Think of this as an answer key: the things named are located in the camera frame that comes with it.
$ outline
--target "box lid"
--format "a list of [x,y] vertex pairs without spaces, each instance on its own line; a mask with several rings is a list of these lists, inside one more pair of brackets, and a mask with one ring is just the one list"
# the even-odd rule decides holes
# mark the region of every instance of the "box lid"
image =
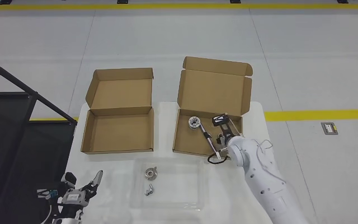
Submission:
[[86,101],[90,109],[152,105],[152,68],[97,69]]
[[186,57],[183,68],[178,92],[181,109],[235,116],[249,111],[250,64]]

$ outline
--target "gray floor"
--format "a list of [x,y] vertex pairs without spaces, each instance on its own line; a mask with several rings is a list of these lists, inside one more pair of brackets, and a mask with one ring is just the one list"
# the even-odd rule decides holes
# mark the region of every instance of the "gray floor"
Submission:
[[[187,55],[250,63],[266,111],[357,109],[357,23],[333,10],[2,11],[0,66],[72,116],[101,68],[153,67],[153,102],[176,101]],[[320,122],[267,124],[280,170],[311,223],[356,223],[357,121],[333,120],[338,136]]]

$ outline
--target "open cardboard box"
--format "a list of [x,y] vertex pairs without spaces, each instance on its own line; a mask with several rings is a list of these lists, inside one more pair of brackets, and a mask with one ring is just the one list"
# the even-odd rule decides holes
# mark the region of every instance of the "open cardboard box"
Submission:
[[251,100],[251,65],[205,58],[186,57],[183,63],[178,92],[179,111],[173,151],[194,155],[213,154],[200,128],[189,128],[189,118],[197,116],[208,133],[215,148],[220,148],[216,137],[220,127],[214,127],[211,119],[228,113],[240,133],[241,115],[249,111]]
[[95,70],[81,152],[153,151],[151,68]]

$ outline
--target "clear plastic tray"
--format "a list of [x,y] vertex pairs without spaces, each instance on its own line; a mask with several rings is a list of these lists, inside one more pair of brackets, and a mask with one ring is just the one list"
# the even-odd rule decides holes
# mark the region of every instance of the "clear plastic tray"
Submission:
[[[145,171],[157,167],[158,176],[149,181]],[[144,193],[153,185],[154,192]],[[131,191],[133,208],[182,208],[201,210],[204,206],[204,166],[201,160],[177,158],[138,159],[134,165]]]

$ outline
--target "yellow floor line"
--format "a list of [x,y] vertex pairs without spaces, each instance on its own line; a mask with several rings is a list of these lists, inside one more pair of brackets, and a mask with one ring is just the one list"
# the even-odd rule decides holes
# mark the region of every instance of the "yellow floor line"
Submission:
[[[350,120],[358,119],[358,110],[296,110],[266,111],[267,122],[292,122],[300,120]],[[66,120],[64,118],[31,118],[30,120]]]
[[160,10],[160,9],[261,9],[261,10],[357,10],[358,4],[230,4],[230,3],[163,3],[163,4],[9,4],[0,10]]

